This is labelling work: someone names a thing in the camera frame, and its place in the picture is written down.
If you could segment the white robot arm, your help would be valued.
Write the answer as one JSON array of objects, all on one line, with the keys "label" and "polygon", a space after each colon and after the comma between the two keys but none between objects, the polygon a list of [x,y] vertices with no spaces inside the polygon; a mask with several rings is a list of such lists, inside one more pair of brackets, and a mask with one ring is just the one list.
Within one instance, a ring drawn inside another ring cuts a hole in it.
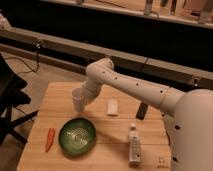
[{"label": "white robot arm", "polygon": [[99,95],[103,84],[174,118],[171,171],[213,171],[213,90],[184,92],[119,74],[110,58],[86,67],[82,96],[87,104]]}]

